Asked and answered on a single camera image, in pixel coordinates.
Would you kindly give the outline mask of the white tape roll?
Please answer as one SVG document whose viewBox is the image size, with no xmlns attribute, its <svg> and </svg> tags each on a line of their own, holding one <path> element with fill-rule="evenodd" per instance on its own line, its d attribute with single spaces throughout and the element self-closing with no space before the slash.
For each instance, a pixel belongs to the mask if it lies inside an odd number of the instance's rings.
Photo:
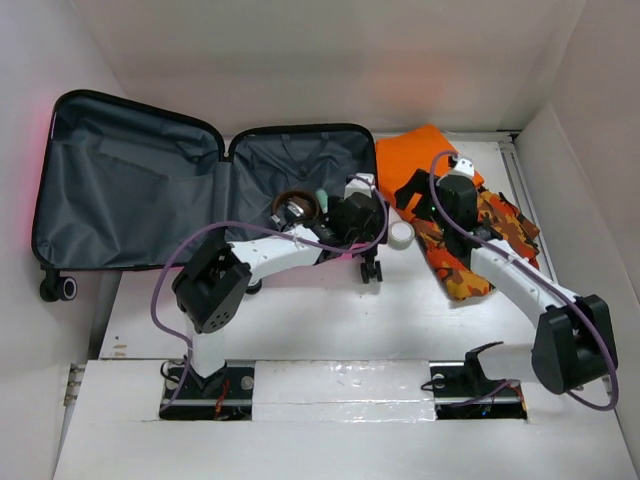
<svg viewBox="0 0 640 480">
<path fill-rule="evenodd" d="M 411 245 L 415 232 L 411 224 L 398 220 L 388 227 L 388 244 L 397 250 L 404 250 Z"/>
</svg>

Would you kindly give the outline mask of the pink suitcase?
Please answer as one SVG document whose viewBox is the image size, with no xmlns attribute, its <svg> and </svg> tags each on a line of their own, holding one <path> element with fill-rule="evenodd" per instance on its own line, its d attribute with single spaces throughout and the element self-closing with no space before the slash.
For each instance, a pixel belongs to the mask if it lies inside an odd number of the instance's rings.
<svg viewBox="0 0 640 480">
<path fill-rule="evenodd" d="M 150 270 L 197 229 L 233 221 L 260 237 L 290 189 L 340 196 L 377 171 L 374 139 L 352 123 L 267 126 L 225 141 L 212 125 L 92 90 L 53 107 L 31 235 L 41 298 L 72 300 L 77 271 Z"/>
</svg>

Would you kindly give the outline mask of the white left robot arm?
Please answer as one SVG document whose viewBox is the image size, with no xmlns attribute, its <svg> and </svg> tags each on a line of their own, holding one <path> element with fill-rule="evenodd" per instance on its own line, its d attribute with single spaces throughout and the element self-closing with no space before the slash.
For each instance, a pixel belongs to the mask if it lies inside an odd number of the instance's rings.
<svg viewBox="0 0 640 480">
<path fill-rule="evenodd" d="M 295 192 L 272 218 L 276 230 L 256 240 L 208 238 L 173 281 L 177 305 L 194 330 L 180 379 L 183 389 L 194 389 L 203 397 L 220 390 L 227 370 L 220 332 L 243 298 L 257 293 L 265 278 L 353 255 L 363 259 L 363 283 L 382 280 L 376 256 L 386 236 L 388 207 L 377 192 L 332 196 L 325 207 L 306 207 L 304 195 Z"/>
</svg>

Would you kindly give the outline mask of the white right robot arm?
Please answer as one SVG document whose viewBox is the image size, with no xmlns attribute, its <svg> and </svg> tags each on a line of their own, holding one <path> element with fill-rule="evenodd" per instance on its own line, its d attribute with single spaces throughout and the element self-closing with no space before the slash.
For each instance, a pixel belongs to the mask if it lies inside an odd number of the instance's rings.
<svg viewBox="0 0 640 480">
<path fill-rule="evenodd" d="M 417 197 L 414 215 L 435 221 L 454 256 L 505 295 L 536 330 L 519 374 L 497 370 L 477 357 L 462 369 L 468 390 L 483 394 L 498 380 L 536 380 L 555 395 L 573 395 L 577 387 L 609 377 L 612 397 L 603 408 L 614 408 L 618 359 L 610 310 L 603 299 L 580 296 L 550 280 L 517 254 L 504 235 L 480 222 L 477 190 L 466 174 L 435 177 L 418 169 L 394 197 L 400 207 Z"/>
</svg>

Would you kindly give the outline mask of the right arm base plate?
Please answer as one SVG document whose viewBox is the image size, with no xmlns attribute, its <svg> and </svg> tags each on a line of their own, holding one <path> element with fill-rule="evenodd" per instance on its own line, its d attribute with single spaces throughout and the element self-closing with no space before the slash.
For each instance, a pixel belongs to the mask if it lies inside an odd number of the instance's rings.
<svg viewBox="0 0 640 480">
<path fill-rule="evenodd" d="M 464 361 L 434 361 L 421 385 L 432 395 L 437 420 L 526 420 L 518 384 L 488 380 Z"/>
</svg>

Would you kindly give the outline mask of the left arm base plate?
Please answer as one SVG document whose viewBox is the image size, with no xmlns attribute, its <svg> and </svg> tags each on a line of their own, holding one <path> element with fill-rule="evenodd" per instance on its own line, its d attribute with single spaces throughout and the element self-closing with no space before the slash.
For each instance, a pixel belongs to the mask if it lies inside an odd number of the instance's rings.
<svg viewBox="0 0 640 480">
<path fill-rule="evenodd" d="M 161 365 L 164 379 L 159 418 L 167 421 L 249 421 L 252 419 L 254 364 L 227 364 L 209 380 L 188 374 L 178 388 L 183 365 Z"/>
</svg>

